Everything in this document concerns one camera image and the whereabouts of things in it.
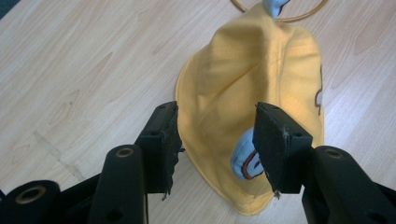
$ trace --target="light wood surface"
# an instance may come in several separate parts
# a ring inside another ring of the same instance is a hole
[[[291,1],[282,17],[317,3]],[[67,189],[100,173],[111,148],[174,100],[188,57],[239,15],[228,0],[22,0],[0,21],[0,189]],[[332,0],[297,24],[322,51],[326,145],[396,189],[396,1]],[[150,223],[306,223],[301,195],[236,214],[185,154],[174,181],[164,202],[149,196]]]

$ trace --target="yellow cloth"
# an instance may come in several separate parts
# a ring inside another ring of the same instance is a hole
[[[254,124],[255,104],[283,108],[323,144],[320,53],[303,27],[275,22],[262,4],[225,24],[185,64],[177,83],[178,130],[207,183],[236,211],[260,213],[271,201],[265,175],[239,180],[230,158]]]

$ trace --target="cord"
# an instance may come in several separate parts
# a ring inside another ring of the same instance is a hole
[[[248,11],[247,8],[245,8],[244,6],[242,6],[242,4],[239,3],[238,0],[231,0],[231,2],[236,6],[236,8],[238,8],[240,11],[242,12],[246,12]],[[290,23],[290,22],[295,22],[295,21],[302,21],[312,15],[314,15],[315,13],[317,13],[321,8],[324,7],[324,5],[327,4],[327,2],[329,2],[329,0],[322,0],[320,2],[320,4],[315,7],[314,9],[310,10],[309,12],[305,13],[304,15],[301,16],[297,16],[297,17],[292,17],[292,18],[286,18],[286,19],[276,19],[276,21],[283,21],[286,23]]]

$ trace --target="wooden table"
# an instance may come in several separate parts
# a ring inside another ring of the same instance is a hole
[[[247,7],[259,1],[242,1]],[[283,17],[318,1],[291,1]],[[0,21],[0,189],[51,179],[62,189],[132,144],[178,73],[240,12],[228,1],[21,1]],[[396,189],[396,1],[332,0],[298,22],[323,56],[326,145]],[[171,196],[150,223],[306,223],[301,195],[242,217],[180,155]]]

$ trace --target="yellow cap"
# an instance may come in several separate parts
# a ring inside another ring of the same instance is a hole
[[[236,211],[260,213],[274,193],[265,175],[240,180],[230,158],[255,104],[284,109],[323,144],[320,52],[303,27],[274,21],[262,4],[230,21],[185,64],[177,83],[178,130],[207,183]]]

